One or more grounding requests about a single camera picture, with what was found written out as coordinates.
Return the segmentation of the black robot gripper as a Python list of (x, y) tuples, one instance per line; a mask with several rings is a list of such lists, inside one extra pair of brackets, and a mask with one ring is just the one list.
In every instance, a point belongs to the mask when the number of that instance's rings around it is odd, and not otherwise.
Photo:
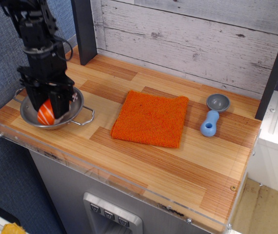
[(74, 81), (66, 74), (67, 61), (63, 50), (43, 55), (27, 55), (29, 65), (20, 66), (21, 84), (36, 111), (50, 98), (55, 118), (62, 117), (73, 101)]

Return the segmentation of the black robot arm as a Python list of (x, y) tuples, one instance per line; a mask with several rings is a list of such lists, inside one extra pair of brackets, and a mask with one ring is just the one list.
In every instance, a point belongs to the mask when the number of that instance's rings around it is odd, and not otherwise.
[(75, 100), (74, 81), (65, 73), (64, 39), (55, 35), (56, 19), (45, 0), (0, 0), (0, 8), (8, 16), (23, 41), (28, 66), (17, 71), (21, 84), (38, 112), (49, 100), (55, 119), (62, 119)]

